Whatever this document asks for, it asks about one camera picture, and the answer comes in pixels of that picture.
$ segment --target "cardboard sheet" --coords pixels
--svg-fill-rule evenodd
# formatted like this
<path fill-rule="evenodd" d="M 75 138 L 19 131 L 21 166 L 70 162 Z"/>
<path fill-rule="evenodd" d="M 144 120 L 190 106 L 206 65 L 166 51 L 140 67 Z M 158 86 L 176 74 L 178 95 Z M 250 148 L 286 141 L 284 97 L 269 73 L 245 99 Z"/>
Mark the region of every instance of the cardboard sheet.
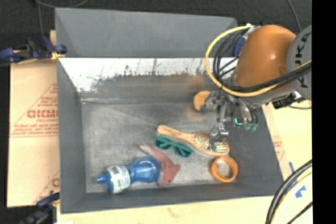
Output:
<path fill-rule="evenodd" d="M 11 66 L 7 206 L 59 189 L 56 63 Z"/>

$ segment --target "wooden brush handle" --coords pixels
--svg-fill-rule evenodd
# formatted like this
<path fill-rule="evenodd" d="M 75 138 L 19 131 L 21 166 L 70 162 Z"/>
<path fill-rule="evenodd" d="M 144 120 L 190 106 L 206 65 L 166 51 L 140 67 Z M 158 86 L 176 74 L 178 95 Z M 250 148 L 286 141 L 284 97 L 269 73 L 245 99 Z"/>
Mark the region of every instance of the wooden brush handle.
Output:
<path fill-rule="evenodd" d="M 193 134 L 184 133 L 166 125 L 159 125 L 157 127 L 157 132 L 161 135 L 173 137 L 180 140 L 186 140 L 186 138 L 191 138 L 191 136 L 193 136 Z"/>

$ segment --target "bottle cap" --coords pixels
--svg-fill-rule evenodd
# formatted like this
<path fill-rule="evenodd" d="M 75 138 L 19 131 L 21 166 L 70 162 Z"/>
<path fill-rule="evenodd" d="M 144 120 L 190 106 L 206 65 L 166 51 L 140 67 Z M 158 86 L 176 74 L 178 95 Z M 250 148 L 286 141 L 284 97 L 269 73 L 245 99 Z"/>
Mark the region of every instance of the bottle cap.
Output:
<path fill-rule="evenodd" d="M 111 183 L 111 177 L 109 175 L 108 172 L 105 172 L 103 173 L 102 175 L 98 176 L 96 178 L 96 182 L 98 184 L 106 184 L 107 186 L 107 189 L 110 191 L 110 192 L 113 192 L 113 185 Z"/>

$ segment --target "black wire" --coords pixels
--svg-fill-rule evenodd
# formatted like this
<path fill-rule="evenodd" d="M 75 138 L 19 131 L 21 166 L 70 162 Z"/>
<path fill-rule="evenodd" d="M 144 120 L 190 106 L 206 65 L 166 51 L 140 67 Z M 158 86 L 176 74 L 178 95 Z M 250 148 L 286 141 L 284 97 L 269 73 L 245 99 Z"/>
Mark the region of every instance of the black wire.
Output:
<path fill-rule="evenodd" d="M 293 105 L 289 105 L 288 107 L 290 107 L 291 109 L 311 109 L 312 107 L 308 107 L 308 108 L 301 108 L 299 106 L 293 106 Z"/>
<path fill-rule="evenodd" d="M 312 206 L 313 206 L 313 202 L 311 201 L 295 217 L 293 217 L 287 224 L 292 224 L 297 218 L 299 218 L 300 216 L 302 216 Z"/>
<path fill-rule="evenodd" d="M 275 79 L 260 83 L 258 85 L 250 86 L 250 87 L 241 87 L 241 86 L 230 86 L 225 85 L 223 81 L 223 76 L 227 73 L 235 70 L 235 68 L 231 68 L 229 70 L 226 70 L 221 73 L 221 71 L 226 68 L 230 63 L 232 63 L 234 60 L 230 61 L 223 67 L 220 67 L 221 65 L 221 59 L 225 55 L 225 53 L 228 52 L 228 50 L 232 47 L 232 45 L 235 43 L 236 39 L 241 35 L 242 33 L 246 32 L 247 30 L 241 30 L 235 35 L 230 35 L 229 37 L 225 38 L 225 40 L 220 44 L 219 48 L 216 50 L 214 55 L 214 62 L 213 62 L 213 74 L 215 78 L 222 83 L 223 86 L 227 87 L 230 90 L 237 91 L 237 92 L 253 92 L 257 91 L 263 88 L 267 88 L 270 86 L 274 86 L 277 84 L 277 86 L 274 87 L 274 89 L 280 88 L 284 85 L 287 85 L 298 78 L 302 77 L 304 74 L 308 73 L 311 70 L 311 62 L 303 67 L 299 67 L 296 70 L 293 70 L 289 73 L 286 73 L 285 75 L 279 76 Z"/>
<path fill-rule="evenodd" d="M 224 39 L 224 41 L 219 45 L 219 48 L 216 50 L 214 55 L 214 62 L 213 62 L 213 74 L 215 78 L 223 83 L 222 76 L 220 72 L 228 66 L 228 64 L 221 66 L 221 59 L 225 56 L 225 54 L 231 49 L 231 47 L 235 44 L 237 38 L 240 35 L 243 35 L 245 32 L 247 32 L 248 29 L 240 30 L 236 34 L 230 34 L 228 37 Z"/>
<path fill-rule="evenodd" d="M 267 88 L 270 86 L 273 86 L 277 84 L 276 88 L 280 88 L 284 85 L 287 85 L 291 83 L 292 81 L 297 80 L 298 78 L 302 77 L 304 74 L 308 73 L 311 70 L 311 62 L 308 63 L 306 66 L 301 67 L 299 69 L 293 70 L 283 76 L 277 77 L 275 79 L 266 81 L 264 83 L 250 86 L 250 87 L 240 87 L 240 86 L 229 86 L 229 85 L 224 85 L 225 87 L 229 88 L 230 90 L 237 91 L 237 92 L 253 92 L 256 90 L 260 90 L 263 88 Z"/>
<path fill-rule="evenodd" d="M 267 217 L 266 217 L 266 222 L 265 224 L 270 224 L 274 212 L 277 209 L 279 202 L 281 201 L 282 197 L 286 194 L 286 192 L 291 188 L 293 182 L 300 176 L 302 175 L 307 169 L 312 167 L 312 160 L 308 161 L 304 165 L 302 165 L 300 168 L 295 170 L 278 188 L 277 192 L 274 195 L 274 198 L 269 206 L 268 212 L 267 212 Z"/>

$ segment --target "white label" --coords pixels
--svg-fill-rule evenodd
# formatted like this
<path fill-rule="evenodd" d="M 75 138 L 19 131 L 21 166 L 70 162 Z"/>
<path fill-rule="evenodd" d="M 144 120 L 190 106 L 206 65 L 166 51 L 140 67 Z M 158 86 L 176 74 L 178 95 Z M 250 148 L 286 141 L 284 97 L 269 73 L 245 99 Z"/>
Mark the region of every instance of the white label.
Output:
<path fill-rule="evenodd" d="M 110 166 L 107 171 L 111 174 L 113 193 L 121 193 L 131 186 L 131 178 L 125 166 Z"/>

